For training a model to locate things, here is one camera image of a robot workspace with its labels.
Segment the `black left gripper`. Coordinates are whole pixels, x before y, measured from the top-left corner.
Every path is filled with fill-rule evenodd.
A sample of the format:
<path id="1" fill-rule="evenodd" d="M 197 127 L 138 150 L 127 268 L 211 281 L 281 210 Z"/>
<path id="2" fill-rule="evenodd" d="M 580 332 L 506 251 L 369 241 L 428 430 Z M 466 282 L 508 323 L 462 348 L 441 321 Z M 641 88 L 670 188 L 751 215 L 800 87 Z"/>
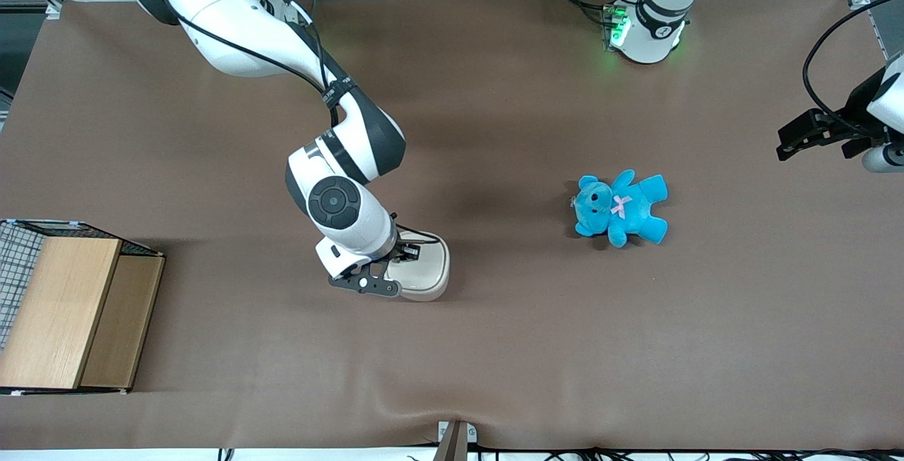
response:
<path id="1" fill-rule="evenodd" d="M 840 143 L 846 159 L 887 160 L 890 134 L 884 123 L 867 110 L 884 80 L 885 66 L 850 91 L 839 109 L 810 109 L 778 130 L 777 158 L 785 162 L 797 153 Z"/>

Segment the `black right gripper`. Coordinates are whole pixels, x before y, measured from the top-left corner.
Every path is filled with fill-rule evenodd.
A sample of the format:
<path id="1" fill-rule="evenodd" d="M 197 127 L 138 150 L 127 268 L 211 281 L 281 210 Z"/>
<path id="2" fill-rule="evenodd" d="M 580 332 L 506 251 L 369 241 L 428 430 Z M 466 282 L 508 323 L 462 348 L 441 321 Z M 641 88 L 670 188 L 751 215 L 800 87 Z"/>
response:
<path id="1" fill-rule="evenodd" d="M 382 256 L 382 262 L 413 262 L 420 259 L 423 241 L 407 239 L 405 234 L 406 232 L 395 232 L 393 245 L 388 250 L 388 253 Z"/>

